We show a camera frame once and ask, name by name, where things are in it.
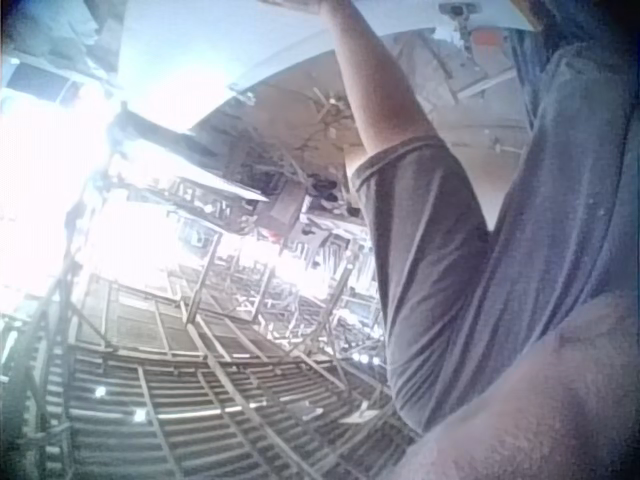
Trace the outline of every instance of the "white panel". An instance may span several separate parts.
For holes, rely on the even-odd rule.
[[[451,28],[437,0],[363,0],[376,32]],[[528,28],[509,0],[482,0],[473,25]],[[119,80],[129,108],[178,131],[247,88],[332,48],[317,17],[256,0],[129,0]]]

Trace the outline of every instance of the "light fixture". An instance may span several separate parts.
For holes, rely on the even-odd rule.
[[[136,423],[144,422],[147,420],[147,409],[146,408],[136,408],[136,413],[133,416],[133,421]]]

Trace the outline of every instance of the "gray t-shirt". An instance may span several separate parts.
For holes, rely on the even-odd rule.
[[[485,392],[581,305],[637,292],[637,63],[567,47],[543,79],[529,151],[489,232],[437,137],[353,175],[376,254],[388,376],[429,431]]]

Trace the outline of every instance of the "shirt sleeve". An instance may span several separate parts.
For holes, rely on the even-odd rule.
[[[396,407],[421,430],[489,235],[460,162],[434,136],[369,158],[352,184],[371,232]]]

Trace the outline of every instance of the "person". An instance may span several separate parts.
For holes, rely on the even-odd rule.
[[[617,478],[637,445],[637,52],[588,2],[528,3],[532,137],[492,232],[357,6],[317,3],[368,153],[347,169],[393,399],[424,434],[390,478]]]

